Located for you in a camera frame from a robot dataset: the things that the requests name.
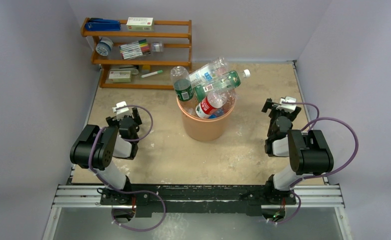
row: plastic bottle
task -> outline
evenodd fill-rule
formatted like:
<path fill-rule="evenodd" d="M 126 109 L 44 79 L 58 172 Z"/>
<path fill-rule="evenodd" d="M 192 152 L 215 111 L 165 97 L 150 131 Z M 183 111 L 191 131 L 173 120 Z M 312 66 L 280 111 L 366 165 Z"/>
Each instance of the plastic bottle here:
<path fill-rule="evenodd" d="M 218 57 L 208 64 L 202 66 L 200 69 L 195 70 L 189 75 L 189 80 L 192 87 L 199 84 L 207 83 L 214 78 L 225 74 L 230 71 L 228 61 L 223 57 Z"/>
<path fill-rule="evenodd" d="M 199 118 L 208 119 L 227 102 L 227 99 L 227 95 L 223 91 L 210 91 L 195 107 L 195 113 Z"/>
<path fill-rule="evenodd" d="M 243 78 L 249 78 L 251 76 L 248 69 L 240 72 L 239 74 L 236 71 L 229 71 L 221 76 L 216 77 L 211 82 L 206 82 L 204 84 L 199 84 L 194 87 L 195 95 L 198 102 L 201 102 L 209 91 L 212 90 L 221 90 L 228 91 L 232 90 L 239 85 L 241 85 L 240 76 Z"/>
<path fill-rule="evenodd" d="M 194 113 L 191 113 L 190 111 L 194 109 L 198 102 L 194 97 L 193 87 L 188 76 L 188 71 L 183 66 L 176 66 L 170 70 L 170 80 L 172 81 L 179 103 L 185 111 L 195 116 L 195 112 L 193 111 Z"/>
<path fill-rule="evenodd" d="M 225 115 L 227 112 L 229 112 L 231 110 L 232 106 L 234 105 L 235 101 L 238 98 L 237 93 L 235 92 L 235 89 L 232 89 L 232 90 L 227 91 L 225 94 L 227 97 L 226 103 L 221 108 L 216 110 L 209 117 L 209 119 L 215 119 L 215 118 L 222 117 L 223 115 Z"/>

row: pen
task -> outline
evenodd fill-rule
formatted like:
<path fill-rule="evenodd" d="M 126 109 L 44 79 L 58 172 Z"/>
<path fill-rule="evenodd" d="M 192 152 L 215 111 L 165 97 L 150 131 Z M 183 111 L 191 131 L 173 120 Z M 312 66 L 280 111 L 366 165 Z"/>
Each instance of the pen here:
<path fill-rule="evenodd" d="M 121 48 L 120 50 L 121 51 L 126 51 L 126 50 L 139 49 L 139 48 L 140 48 L 140 46 L 135 45 L 135 46 L 127 47 L 127 48 Z"/>
<path fill-rule="evenodd" d="M 132 45 L 127 45 L 127 46 L 124 46 L 124 47 L 120 47 L 120 50 L 126 50 L 126 49 L 134 49 L 134 48 L 139 48 L 140 45 L 138 44 L 132 44 Z"/>
<path fill-rule="evenodd" d="M 126 48 L 128 48 L 130 46 L 143 46 L 143 45 L 146 45 L 146 44 L 147 44 L 147 40 L 144 39 L 144 40 L 132 42 L 132 43 L 129 43 L 129 44 L 121 45 L 120 48 L 121 49 L 126 49 Z"/>
<path fill-rule="evenodd" d="M 156 74 L 161 74 L 163 73 L 163 70 L 158 70 L 158 71 L 154 71 L 154 72 L 150 72 L 150 73 L 147 73 L 147 74 L 144 74 L 141 76 L 141 78 L 146 78 L 146 77 L 150 77 L 150 76 L 153 76 L 153 75 L 156 75 Z"/>

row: green label bottle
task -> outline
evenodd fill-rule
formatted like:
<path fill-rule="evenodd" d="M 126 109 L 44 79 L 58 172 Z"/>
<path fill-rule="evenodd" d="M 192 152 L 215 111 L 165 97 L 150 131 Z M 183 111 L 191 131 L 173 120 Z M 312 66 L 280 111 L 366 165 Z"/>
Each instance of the green label bottle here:
<path fill-rule="evenodd" d="M 170 71 L 170 80 L 172 81 L 173 89 L 175 89 L 176 96 L 181 102 L 187 102 L 194 96 L 188 76 L 188 71 L 183 66 L 176 66 Z"/>
<path fill-rule="evenodd" d="M 243 73 L 241 73 L 241 75 L 244 78 L 248 78 L 250 77 L 250 71 L 246 69 Z M 222 76 L 214 78 L 210 82 L 195 86 L 194 91 L 197 101 L 201 102 L 207 96 L 208 92 L 212 90 L 228 91 L 240 85 L 241 80 L 238 73 L 236 71 L 229 71 Z"/>

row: tan floor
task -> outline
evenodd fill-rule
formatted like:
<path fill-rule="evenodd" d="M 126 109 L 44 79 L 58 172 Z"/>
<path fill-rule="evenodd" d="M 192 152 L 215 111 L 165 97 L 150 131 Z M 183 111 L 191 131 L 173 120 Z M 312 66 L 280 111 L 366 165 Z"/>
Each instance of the tan floor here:
<path fill-rule="evenodd" d="M 156 84 L 169 84 L 169 70 L 147 78 Z M 269 126 L 268 114 L 261 112 L 267 98 L 274 102 L 291 96 L 301 100 L 290 64 L 233 64 L 232 69 L 249 69 L 251 78 L 236 89 L 238 100 L 231 114 L 230 126 L 217 140 L 199 142 L 186 135 L 176 95 L 172 90 L 99 88 L 89 124 L 107 126 L 105 118 L 113 116 L 112 107 L 126 101 L 149 109 L 154 127 L 138 144 L 134 160 L 113 159 L 132 183 L 150 184 L 265 184 L 271 174 L 289 164 L 287 157 L 268 157 L 264 144 Z M 139 135 L 149 128 L 150 118 L 139 111 L 143 125 Z M 294 129 L 307 123 L 304 109 L 294 121 Z M 73 183 L 99 183 L 88 170 L 76 168 Z M 321 185 L 321 178 L 304 181 Z"/>

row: shelf board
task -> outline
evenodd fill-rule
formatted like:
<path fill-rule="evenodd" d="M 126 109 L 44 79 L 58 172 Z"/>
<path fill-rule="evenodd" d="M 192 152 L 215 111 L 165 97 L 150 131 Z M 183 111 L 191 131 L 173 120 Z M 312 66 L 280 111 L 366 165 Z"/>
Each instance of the shelf board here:
<path fill-rule="evenodd" d="M 168 33 L 168 32 L 150 32 L 150 31 L 88 31 L 85 29 L 85 24 L 90 18 L 87 17 L 83 22 L 80 32 L 82 36 L 88 37 L 143 37 L 143 38 L 178 38 L 178 39 L 190 39 L 191 31 L 188 33 Z M 118 20 L 121 25 L 127 24 L 128 20 Z M 154 25 L 164 26 L 188 26 L 191 27 L 191 21 L 162 21 L 154 20 Z"/>
<path fill-rule="evenodd" d="M 84 31 L 83 36 L 104 36 L 104 37 L 142 37 L 142 38 L 177 38 L 188 39 L 188 33 L 167 33 L 167 32 L 137 32 L 137 31 Z"/>
<path fill-rule="evenodd" d="M 160 89 L 173 90 L 172 85 L 147 85 L 147 84 L 132 84 L 132 83 L 101 83 L 101 88 L 117 88 L 117 89 Z"/>
<path fill-rule="evenodd" d="M 118 46 L 124 45 L 124 44 L 130 44 L 130 42 L 114 42 L 113 46 L 118 47 Z M 189 49 L 189 48 L 191 48 L 191 44 L 188 44 L 188 43 L 163 43 L 163 47 L 164 48 L 176 48 L 176 49 Z"/>
<path fill-rule="evenodd" d="M 123 59 L 94 59 L 93 64 L 102 65 L 153 65 L 153 66 L 184 66 L 189 67 L 190 62 L 187 61 L 156 61 L 156 60 L 123 60 Z"/>
<path fill-rule="evenodd" d="M 120 24 L 127 24 L 128 20 L 118 20 Z M 190 21 L 162 21 L 154 20 L 154 25 L 167 25 L 167 26 L 189 26 Z"/>

